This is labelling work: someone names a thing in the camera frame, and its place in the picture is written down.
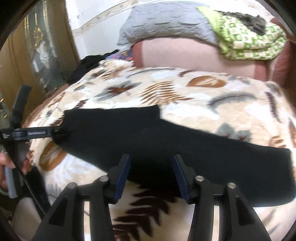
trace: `black cable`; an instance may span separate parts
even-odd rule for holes
[[[8,155],[9,155],[9,157],[10,157],[10,154],[9,154],[9,148],[6,146],[6,141],[4,140],[4,137],[3,137],[3,135],[2,135],[1,129],[0,129],[0,139],[1,139],[2,143],[3,143],[3,145],[4,145],[4,148],[6,149]],[[24,182],[25,182],[25,184],[26,184],[26,186],[27,186],[27,188],[28,188],[28,190],[29,190],[29,192],[30,192],[30,194],[31,194],[31,196],[32,196],[32,198],[33,198],[33,200],[34,200],[34,202],[37,204],[37,206],[39,207],[40,211],[45,215],[45,214],[46,214],[45,211],[43,210],[41,204],[39,203],[38,199],[36,198],[36,196],[35,196],[35,194],[34,194],[32,188],[31,188],[31,186],[30,186],[30,184],[29,184],[29,182],[28,182],[26,176],[25,176],[24,173],[22,172],[22,170],[21,170],[21,168],[19,167],[17,161],[16,161],[16,160],[13,160],[13,159],[11,159],[11,160],[12,160],[12,162],[14,163],[15,168],[18,170],[18,172],[19,172],[20,175],[22,176],[22,178],[23,178],[23,180],[24,180]]]

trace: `person's hand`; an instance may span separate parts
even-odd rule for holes
[[[26,159],[22,165],[22,172],[26,175],[29,171],[32,170],[32,166],[30,164],[30,160],[32,158],[32,152],[28,151],[26,155]],[[1,152],[0,153],[0,189],[3,191],[7,191],[7,184],[5,180],[5,172],[4,167],[8,167],[10,169],[14,169],[15,165],[13,164],[12,160],[8,156],[7,153]]]

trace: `black frame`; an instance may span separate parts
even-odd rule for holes
[[[296,3],[291,0],[264,0],[284,19],[291,32],[296,35]],[[2,0],[0,8],[0,50],[11,32],[33,9],[39,0]],[[12,228],[0,212],[0,239],[19,241]],[[283,241],[296,240],[296,221]]]

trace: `white wall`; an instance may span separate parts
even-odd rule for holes
[[[71,29],[80,28],[98,14],[124,1],[125,0],[66,0]]]
[[[119,30],[128,18],[131,9],[117,13],[97,23],[83,34],[75,37],[80,58],[112,52],[117,49]],[[78,45],[78,38],[83,39],[84,48]]]
[[[66,0],[69,23],[80,59],[87,55],[105,54],[115,50],[119,30],[132,7],[136,3],[152,1],[174,0]],[[211,9],[260,15],[266,21],[273,18],[273,15],[258,2],[263,0],[175,1],[202,2]]]

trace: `patterned blanket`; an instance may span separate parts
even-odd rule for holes
[[[253,144],[289,148],[294,161],[296,119],[274,82],[178,68],[137,69],[123,60],[102,61],[80,81],[61,92],[35,117],[30,127],[59,125],[65,110],[124,108],[158,104],[170,122]],[[34,164],[44,177],[51,203],[69,182],[91,183],[105,173],[57,146],[35,139]],[[127,182],[123,197],[110,205],[116,239],[187,240],[194,205],[177,194],[147,190]],[[273,241],[280,241],[296,219],[296,200],[277,207],[255,208]],[[89,204],[85,237],[90,240]],[[215,206],[213,239],[218,240],[219,207]]]

